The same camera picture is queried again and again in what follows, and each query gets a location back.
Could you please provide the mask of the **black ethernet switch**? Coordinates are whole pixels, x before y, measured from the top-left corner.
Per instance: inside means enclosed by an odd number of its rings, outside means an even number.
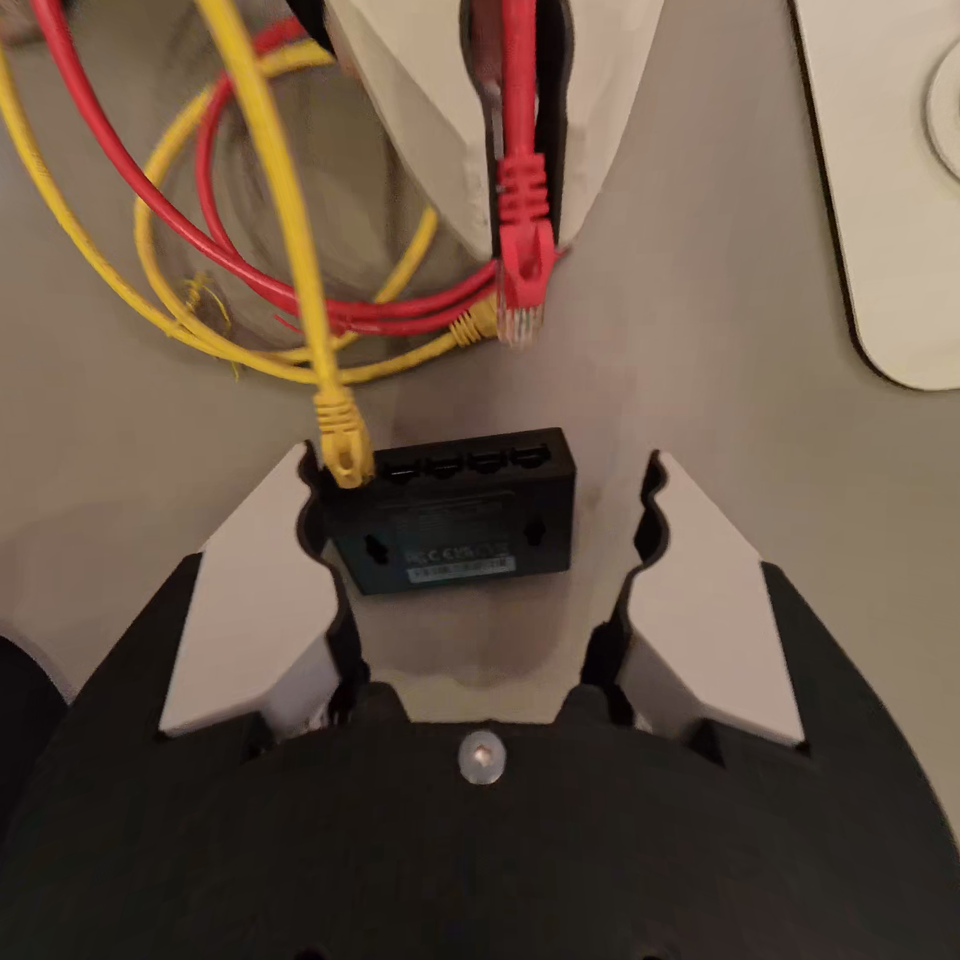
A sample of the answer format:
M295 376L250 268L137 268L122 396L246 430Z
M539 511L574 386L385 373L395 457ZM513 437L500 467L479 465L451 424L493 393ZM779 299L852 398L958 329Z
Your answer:
M559 427L383 449L365 486L310 478L306 531L363 596L565 573L576 481Z

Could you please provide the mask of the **black chair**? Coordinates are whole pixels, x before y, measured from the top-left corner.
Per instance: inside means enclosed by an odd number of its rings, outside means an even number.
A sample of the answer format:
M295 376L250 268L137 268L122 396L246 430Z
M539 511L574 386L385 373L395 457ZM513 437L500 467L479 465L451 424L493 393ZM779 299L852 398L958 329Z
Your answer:
M1 637L1 839L67 702L42 665Z

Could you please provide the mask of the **yellow twist tie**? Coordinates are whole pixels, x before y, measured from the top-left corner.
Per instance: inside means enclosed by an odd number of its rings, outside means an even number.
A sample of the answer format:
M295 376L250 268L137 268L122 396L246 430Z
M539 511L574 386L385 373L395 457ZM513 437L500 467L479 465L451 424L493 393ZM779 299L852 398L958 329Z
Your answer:
M229 342L234 341L234 318L211 275L197 271L184 282L184 306L200 324Z

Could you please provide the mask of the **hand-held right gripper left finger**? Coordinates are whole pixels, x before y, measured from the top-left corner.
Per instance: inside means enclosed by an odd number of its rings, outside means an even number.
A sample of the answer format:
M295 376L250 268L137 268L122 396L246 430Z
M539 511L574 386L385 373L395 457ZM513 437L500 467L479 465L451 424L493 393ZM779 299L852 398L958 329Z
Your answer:
M159 730L258 714L279 739L345 721L369 678L344 582L323 560L318 458L297 443L211 534Z

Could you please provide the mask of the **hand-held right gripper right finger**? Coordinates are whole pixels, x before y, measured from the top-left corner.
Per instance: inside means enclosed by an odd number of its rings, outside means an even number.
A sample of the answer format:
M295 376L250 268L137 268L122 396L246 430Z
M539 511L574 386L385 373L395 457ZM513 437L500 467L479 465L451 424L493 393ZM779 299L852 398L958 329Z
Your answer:
M806 740L758 550L670 454L655 450L633 535L639 559L596 627L583 683L611 720L686 740L706 722Z

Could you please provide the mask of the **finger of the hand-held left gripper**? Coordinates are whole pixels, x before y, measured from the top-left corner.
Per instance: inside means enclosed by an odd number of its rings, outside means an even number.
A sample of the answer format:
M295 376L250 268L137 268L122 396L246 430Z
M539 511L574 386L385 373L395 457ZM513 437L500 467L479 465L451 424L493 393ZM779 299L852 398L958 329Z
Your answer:
M555 244L570 246L617 156L665 3L538 1L534 147Z
M469 57L470 2L326 6L390 140L473 256L495 253L493 134Z

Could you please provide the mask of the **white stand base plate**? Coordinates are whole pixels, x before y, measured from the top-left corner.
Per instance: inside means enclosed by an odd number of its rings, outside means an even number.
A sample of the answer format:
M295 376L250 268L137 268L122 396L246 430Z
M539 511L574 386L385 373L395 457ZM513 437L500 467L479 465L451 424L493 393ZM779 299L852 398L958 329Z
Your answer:
M851 338L882 378L956 392L959 3L790 6Z

